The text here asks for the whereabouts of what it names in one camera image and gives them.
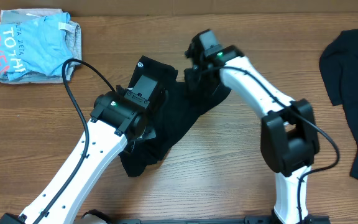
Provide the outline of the black t-shirt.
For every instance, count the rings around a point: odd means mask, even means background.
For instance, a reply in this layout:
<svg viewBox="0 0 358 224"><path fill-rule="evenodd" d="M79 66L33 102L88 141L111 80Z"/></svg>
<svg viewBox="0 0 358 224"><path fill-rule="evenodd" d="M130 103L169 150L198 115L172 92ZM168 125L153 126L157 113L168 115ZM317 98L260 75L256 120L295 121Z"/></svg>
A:
<svg viewBox="0 0 358 224"><path fill-rule="evenodd" d="M188 95L186 84L177 82L178 70L171 65L141 56L134 70L129 87L133 87L143 74L151 74L162 82L167 90L166 101L152 116L149 123L155 128L156 137L129 144L120 153L124 170L129 177L140 176L148 165L162 161L174 146L195 124L197 119L225 100L231 90L219 85L210 96Z"/></svg>

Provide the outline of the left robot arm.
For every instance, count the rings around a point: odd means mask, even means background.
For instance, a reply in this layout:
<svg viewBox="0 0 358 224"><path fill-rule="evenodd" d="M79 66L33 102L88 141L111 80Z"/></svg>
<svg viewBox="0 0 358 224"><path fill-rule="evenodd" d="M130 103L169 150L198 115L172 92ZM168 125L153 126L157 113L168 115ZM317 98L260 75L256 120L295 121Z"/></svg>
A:
<svg viewBox="0 0 358 224"><path fill-rule="evenodd" d="M5 213L0 223L73 223L111 161L129 143L155 136L148 121L164 99L163 85L147 75L97 97L84 133L51 182L20 215Z"/></svg>

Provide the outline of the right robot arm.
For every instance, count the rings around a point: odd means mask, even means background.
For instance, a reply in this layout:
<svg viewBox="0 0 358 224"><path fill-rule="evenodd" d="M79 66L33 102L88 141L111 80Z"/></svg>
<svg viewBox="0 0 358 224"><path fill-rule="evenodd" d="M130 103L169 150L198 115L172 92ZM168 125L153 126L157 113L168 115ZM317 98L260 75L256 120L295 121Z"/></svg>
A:
<svg viewBox="0 0 358 224"><path fill-rule="evenodd" d="M222 87L235 91L261 120L260 151L275 174L271 223L314 223L306 208L307 178L319 152L314 114L306 100L282 93L234 45L223 47L212 30L195 35L185 57L186 90L202 101Z"/></svg>

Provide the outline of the light blue printed t-shirt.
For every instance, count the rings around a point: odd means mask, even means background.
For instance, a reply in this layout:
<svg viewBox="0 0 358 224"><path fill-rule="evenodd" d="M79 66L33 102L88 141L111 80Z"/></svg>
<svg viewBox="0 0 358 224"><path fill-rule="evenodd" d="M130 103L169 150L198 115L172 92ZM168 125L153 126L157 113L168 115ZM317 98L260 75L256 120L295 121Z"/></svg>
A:
<svg viewBox="0 0 358 224"><path fill-rule="evenodd" d="M63 12L0 24L0 77L14 81L32 72L60 75L64 61L73 58L65 41L69 21Z"/></svg>

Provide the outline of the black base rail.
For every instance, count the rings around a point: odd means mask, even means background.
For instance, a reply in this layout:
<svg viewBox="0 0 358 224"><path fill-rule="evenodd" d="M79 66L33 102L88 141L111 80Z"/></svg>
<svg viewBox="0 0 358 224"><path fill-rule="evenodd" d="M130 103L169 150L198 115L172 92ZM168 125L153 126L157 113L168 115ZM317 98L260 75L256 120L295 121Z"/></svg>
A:
<svg viewBox="0 0 358 224"><path fill-rule="evenodd" d="M113 219L98 210L90 210L75 223L107 223L107 224L273 224L280 220L272 212L271 215L245 216L244 218L222 219L187 219L187 220L140 220Z"/></svg>

